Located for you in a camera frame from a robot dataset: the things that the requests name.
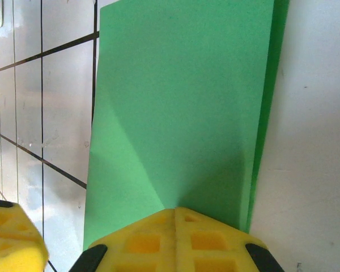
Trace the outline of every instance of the yellow plastic part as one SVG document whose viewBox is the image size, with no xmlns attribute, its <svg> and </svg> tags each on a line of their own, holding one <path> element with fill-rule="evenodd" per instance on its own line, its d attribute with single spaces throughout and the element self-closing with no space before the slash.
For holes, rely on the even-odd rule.
<svg viewBox="0 0 340 272">
<path fill-rule="evenodd" d="M 193 210 L 166 209 L 93 244 L 108 249 L 96 272 L 258 272 L 245 248 L 259 239 Z"/>
<path fill-rule="evenodd" d="M 0 207 L 0 272 L 43 271 L 48 251 L 23 209 Z"/>
</svg>

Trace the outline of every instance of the black plastic piece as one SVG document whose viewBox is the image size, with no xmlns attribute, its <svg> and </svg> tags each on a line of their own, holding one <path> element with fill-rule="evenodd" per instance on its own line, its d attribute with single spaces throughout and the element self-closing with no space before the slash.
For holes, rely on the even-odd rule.
<svg viewBox="0 0 340 272">
<path fill-rule="evenodd" d="M 5 200 L 0 200 L 0 207 L 1 208 L 11 208 L 13 207 L 13 203 Z"/>
<path fill-rule="evenodd" d="M 106 245 L 96 245 L 79 256 L 69 272 L 95 272 L 107 251 Z"/>
<path fill-rule="evenodd" d="M 255 244 L 247 244 L 245 248 L 260 272 L 284 272 L 267 249 Z"/>
</svg>

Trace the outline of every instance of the tiled wall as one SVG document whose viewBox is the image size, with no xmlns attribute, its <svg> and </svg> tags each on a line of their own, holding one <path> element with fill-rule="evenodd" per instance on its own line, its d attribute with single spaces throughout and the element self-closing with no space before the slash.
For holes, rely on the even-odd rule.
<svg viewBox="0 0 340 272">
<path fill-rule="evenodd" d="M 103 0 L 4 0 L 0 28 L 0 199 L 44 237 L 45 271 L 82 252 Z"/>
</svg>

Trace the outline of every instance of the white wall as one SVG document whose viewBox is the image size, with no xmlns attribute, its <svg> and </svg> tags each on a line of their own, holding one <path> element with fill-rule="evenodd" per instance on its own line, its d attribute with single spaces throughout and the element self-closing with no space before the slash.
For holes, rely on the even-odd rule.
<svg viewBox="0 0 340 272">
<path fill-rule="evenodd" d="M 285 271 L 340 271 L 340 0 L 291 0 L 251 233 Z"/>
</svg>

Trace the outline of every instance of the green foam sheet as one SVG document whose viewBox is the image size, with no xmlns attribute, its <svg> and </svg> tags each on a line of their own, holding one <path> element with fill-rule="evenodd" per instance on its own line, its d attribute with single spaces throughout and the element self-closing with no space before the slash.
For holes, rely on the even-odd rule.
<svg viewBox="0 0 340 272">
<path fill-rule="evenodd" d="M 249 228 L 283 33 L 270 44 L 273 10 L 273 0 L 101 9 L 85 248 L 176 206 Z"/>
</svg>

